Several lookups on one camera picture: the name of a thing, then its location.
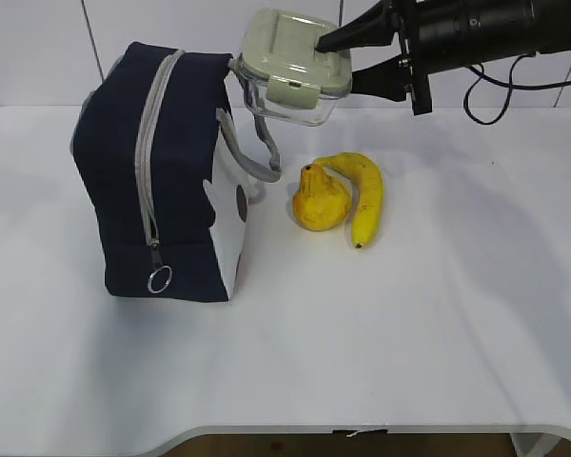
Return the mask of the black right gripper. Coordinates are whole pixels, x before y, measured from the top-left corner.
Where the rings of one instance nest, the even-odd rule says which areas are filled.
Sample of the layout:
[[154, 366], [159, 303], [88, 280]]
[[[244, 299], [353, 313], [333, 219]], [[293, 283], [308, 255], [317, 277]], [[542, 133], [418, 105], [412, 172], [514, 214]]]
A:
[[318, 52], [337, 52], [392, 43], [398, 32], [401, 55], [352, 73], [352, 94], [403, 102], [410, 95], [414, 115], [432, 112], [428, 71], [423, 63], [420, 15], [414, 0], [378, 1], [369, 10], [322, 35]]

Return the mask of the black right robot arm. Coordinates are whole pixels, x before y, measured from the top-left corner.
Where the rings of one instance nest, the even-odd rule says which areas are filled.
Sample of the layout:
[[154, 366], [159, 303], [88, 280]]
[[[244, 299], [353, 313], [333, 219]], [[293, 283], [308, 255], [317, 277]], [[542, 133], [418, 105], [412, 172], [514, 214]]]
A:
[[352, 92], [432, 111], [429, 77], [503, 58], [571, 51], [571, 1], [379, 1], [320, 37], [322, 53], [400, 43], [353, 74]]

